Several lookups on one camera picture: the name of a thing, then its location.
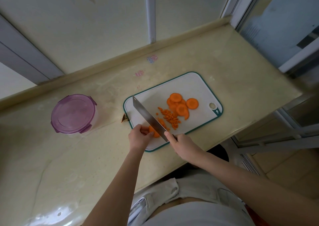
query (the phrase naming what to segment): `cutting board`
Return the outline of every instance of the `cutting board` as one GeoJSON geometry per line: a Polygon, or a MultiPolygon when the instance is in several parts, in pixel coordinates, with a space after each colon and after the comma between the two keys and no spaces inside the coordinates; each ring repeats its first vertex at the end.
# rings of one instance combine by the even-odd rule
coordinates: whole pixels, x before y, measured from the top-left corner
{"type": "MultiPolygon", "coordinates": [[[[166,126],[170,128],[170,132],[173,134],[187,134],[217,119],[223,113],[223,106],[203,78],[196,72],[185,73],[134,96],[157,119],[157,117],[163,118],[158,107],[168,109],[166,101],[172,93],[181,94],[185,101],[189,98],[196,98],[199,103],[197,109],[189,109],[189,119],[184,120],[184,117],[178,117],[181,123],[178,124],[179,126],[176,130],[164,119],[166,126]]],[[[132,129],[139,123],[149,126],[146,120],[133,107],[132,96],[124,101],[123,108],[130,119],[129,123],[132,129]]],[[[152,152],[166,144],[168,143],[162,137],[152,138],[145,151],[152,152]]]]}

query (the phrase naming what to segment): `countertop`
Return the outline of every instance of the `countertop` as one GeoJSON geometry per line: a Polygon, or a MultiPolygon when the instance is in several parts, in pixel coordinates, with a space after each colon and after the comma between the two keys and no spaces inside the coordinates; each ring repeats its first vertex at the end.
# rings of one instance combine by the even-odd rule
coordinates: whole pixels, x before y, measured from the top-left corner
{"type": "MultiPolygon", "coordinates": [[[[128,153],[124,100],[188,71],[198,72],[224,107],[220,118],[189,134],[204,150],[301,95],[226,25],[6,109],[0,112],[0,225],[80,225],[128,153]],[[157,60],[150,63],[152,55],[157,60]],[[55,133],[52,109],[77,93],[97,102],[98,123],[82,135],[55,133]]],[[[184,163],[169,145],[144,153],[136,190],[184,163]]]]}

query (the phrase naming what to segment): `metal blade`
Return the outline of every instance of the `metal blade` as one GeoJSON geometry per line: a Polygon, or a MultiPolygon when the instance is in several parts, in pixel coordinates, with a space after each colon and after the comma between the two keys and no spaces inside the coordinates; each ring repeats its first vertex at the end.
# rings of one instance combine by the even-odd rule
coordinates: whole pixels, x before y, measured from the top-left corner
{"type": "Polygon", "coordinates": [[[152,126],[156,132],[167,142],[167,138],[164,135],[166,129],[156,120],[147,109],[133,96],[133,106],[143,116],[143,118],[152,126]]]}

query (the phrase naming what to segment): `white t-shirt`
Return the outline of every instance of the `white t-shirt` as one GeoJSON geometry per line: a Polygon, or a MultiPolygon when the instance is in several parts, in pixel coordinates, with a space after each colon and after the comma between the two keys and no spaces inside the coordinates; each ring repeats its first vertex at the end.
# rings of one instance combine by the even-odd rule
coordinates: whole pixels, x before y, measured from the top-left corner
{"type": "Polygon", "coordinates": [[[183,203],[160,212],[147,220],[143,226],[209,225],[209,226],[255,226],[244,211],[210,202],[183,203]]]}

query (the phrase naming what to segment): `plastic lid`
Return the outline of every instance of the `plastic lid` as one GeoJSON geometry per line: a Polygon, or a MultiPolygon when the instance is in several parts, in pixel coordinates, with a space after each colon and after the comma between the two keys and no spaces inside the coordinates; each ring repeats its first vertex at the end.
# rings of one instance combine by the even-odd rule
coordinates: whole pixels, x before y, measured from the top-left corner
{"type": "Polygon", "coordinates": [[[90,125],[95,114],[95,101],[86,95],[66,96],[54,107],[51,124],[59,133],[77,133],[90,125]]]}

